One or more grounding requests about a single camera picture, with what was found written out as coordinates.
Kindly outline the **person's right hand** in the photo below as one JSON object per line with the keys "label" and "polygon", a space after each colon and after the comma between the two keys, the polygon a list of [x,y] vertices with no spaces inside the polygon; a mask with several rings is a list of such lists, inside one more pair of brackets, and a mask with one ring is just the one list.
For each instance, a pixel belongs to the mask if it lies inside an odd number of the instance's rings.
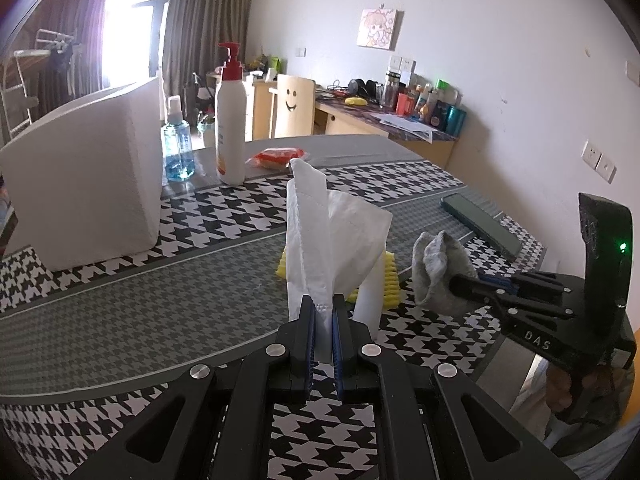
{"label": "person's right hand", "polygon": [[544,394],[548,408],[554,414],[565,411],[575,411],[579,415],[586,414],[594,396],[599,375],[600,370],[595,368],[582,378],[582,393],[575,400],[572,393],[572,375],[550,364],[546,371],[546,393]]}

